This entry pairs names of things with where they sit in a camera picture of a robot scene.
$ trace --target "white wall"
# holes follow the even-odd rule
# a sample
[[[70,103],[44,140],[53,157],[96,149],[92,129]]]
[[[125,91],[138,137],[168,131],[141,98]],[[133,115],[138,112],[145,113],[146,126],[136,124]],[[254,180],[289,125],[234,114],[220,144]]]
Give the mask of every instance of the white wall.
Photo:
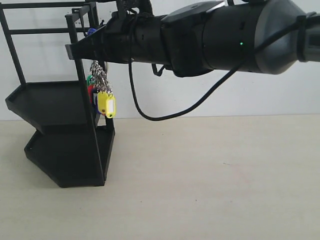
[[[2,0],[2,3],[37,2]],[[168,14],[199,0],[152,0],[156,15]],[[304,11],[320,12],[320,1],[294,0]],[[99,17],[108,20],[114,3],[99,4]],[[6,10],[10,28],[65,27],[64,15],[70,9]],[[67,34],[13,36],[28,82],[76,80],[74,63],[68,60],[64,45]],[[85,61],[89,69],[90,61]],[[196,102],[226,72],[195,78],[177,78],[166,71],[153,75],[149,64],[133,66],[136,91],[142,109],[158,117],[184,110]],[[0,30],[0,120],[19,119],[5,105],[5,98],[19,85],[14,64]],[[296,63],[278,76],[237,73],[201,107],[188,116],[278,115],[320,113],[320,63]],[[139,117],[132,100],[128,66],[111,64],[109,79],[117,97],[118,118]]]

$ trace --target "black shelf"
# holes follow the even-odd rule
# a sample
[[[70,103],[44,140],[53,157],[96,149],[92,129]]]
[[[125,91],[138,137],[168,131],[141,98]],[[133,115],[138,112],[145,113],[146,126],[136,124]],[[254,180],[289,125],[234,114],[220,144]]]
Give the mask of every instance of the black shelf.
[[[104,180],[107,177],[114,136],[114,129],[107,129],[105,126],[96,129]],[[88,133],[43,135],[37,131],[24,151],[30,161],[62,188],[100,186],[93,150],[88,142]]]
[[[77,133],[88,129],[79,81],[26,83],[5,101],[9,110],[42,134]],[[92,110],[94,118],[99,119]]]
[[[5,9],[72,8],[67,14],[67,28],[9,29]],[[88,15],[90,27],[99,26],[97,4],[83,2],[0,3],[0,23],[20,81],[20,86],[5,100],[9,110],[37,130],[25,147],[26,157],[62,188],[103,186],[115,137],[113,119],[100,115],[90,103],[81,59],[74,60],[78,81],[27,82],[21,68],[12,35],[69,33],[72,44],[77,33],[75,22]]]

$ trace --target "black plastic tray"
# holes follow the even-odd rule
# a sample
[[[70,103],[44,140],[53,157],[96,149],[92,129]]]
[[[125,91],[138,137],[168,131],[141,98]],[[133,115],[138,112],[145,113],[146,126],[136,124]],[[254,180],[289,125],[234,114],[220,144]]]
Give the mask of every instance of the black plastic tray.
[[[79,81],[37,82],[19,86],[6,100],[9,110],[43,134],[88,129]],[[92,108],[98,124],[99,115]]]
[[[104,180],[107,179],[115,130],[96,129]],[[25,147],[26,157],[62,188],[101,186],[87,133],[50,134],[35,132]]]

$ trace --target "beige table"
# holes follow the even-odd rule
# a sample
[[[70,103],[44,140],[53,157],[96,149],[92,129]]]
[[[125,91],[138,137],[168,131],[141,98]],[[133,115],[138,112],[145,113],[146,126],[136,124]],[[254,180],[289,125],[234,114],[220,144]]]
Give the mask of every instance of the beige table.
[[[320,116],[116,120],[105,187],[58,188],[0,123],[0,240],[319,240]]]

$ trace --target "yellow key tag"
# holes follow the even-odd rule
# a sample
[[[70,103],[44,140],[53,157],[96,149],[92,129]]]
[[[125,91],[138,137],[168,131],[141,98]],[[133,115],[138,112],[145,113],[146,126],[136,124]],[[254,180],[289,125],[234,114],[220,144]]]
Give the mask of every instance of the yellow key tag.
[[[113,94],[106,92],[98,93],[98,111],[105,115],[108,119],[113,119],[116,116],[116,98]]]

